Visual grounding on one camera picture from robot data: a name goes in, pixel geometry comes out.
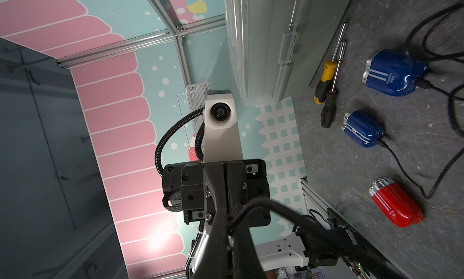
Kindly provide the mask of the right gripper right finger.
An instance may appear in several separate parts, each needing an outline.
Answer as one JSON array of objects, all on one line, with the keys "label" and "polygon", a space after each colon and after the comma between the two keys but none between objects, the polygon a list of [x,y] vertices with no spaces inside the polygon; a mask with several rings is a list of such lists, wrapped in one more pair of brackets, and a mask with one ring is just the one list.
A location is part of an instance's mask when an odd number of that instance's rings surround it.
[{"label": "right gripper right finger", "polygon": [[233,229],[232,235],[233,278],[265,279],[266,275],[258,260],[248,223],[241,222]]}]

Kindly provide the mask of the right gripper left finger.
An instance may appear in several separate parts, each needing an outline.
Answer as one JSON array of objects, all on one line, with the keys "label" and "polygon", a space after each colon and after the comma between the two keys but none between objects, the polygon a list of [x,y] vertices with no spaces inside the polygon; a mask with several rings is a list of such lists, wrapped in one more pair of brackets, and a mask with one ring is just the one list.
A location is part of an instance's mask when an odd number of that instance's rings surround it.
[{"label": "right gripper left finger", "polygon": [[216,210],[212,220],[206,223],[205,232],[208,235],[208,240],[193,278],[225,279],[229,270],[226,209]]}]

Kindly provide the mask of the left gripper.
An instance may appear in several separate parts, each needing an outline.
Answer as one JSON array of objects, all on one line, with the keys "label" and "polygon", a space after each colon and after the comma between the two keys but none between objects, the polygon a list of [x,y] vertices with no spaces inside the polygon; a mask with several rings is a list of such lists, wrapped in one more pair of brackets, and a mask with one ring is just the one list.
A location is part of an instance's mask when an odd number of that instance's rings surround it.
[{"label": "left gripper", "polygon": [[254,198],[269,198],[262,159],[168,164],[162,174],[163,206],[182,212],[185,224],[207,221],[211,236],[227,234],[227,217]]}]

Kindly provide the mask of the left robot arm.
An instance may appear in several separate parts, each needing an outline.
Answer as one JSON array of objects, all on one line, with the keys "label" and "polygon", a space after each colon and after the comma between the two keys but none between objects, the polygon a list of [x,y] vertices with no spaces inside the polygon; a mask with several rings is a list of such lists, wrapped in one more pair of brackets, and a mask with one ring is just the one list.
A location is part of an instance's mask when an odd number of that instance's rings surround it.
[{"label": "left robot arm", "polygon": [[[287,266],[333,266],[353,258],[348,246],[359,246],[348,228],[325,229],[270,199],[267,168],[262,159],[208,162],[202,151],[205,129],[195,141],[194,162],[163,164],[164,146],[185,124],[203,116],[197,109],[176,122],[159,141],[155,166],[162,178],[163,206],[182,212],[185,223],[199,222],[184,273],[188,279],[262,279],[267,271]],[[277,213],[295,224],[288,236],[255,245],[252,227],[265,227]]]}]

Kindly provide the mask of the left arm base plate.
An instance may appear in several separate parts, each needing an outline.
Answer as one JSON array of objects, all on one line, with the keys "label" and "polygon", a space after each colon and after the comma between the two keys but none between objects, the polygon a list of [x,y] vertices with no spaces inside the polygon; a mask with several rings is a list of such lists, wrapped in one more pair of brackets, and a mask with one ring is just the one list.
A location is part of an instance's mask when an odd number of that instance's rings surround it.
[{"label": "left arm base plate", "polygon": [[[327,223],[330,229],[335,229],[337,234],[342,235],[342,243],[347,246],[356,248],[357,251],[366,255],[378,258],[379,252],[374,246],[367,241],[358,231],[351,227],[340,215],[338,215],[332,208],[326,209]],[[345,255],[342,261],[348,268],[356,275],[358,279],[376,279],[377,276],[373,271],[364,263],[358,260],[358,257]]]}]

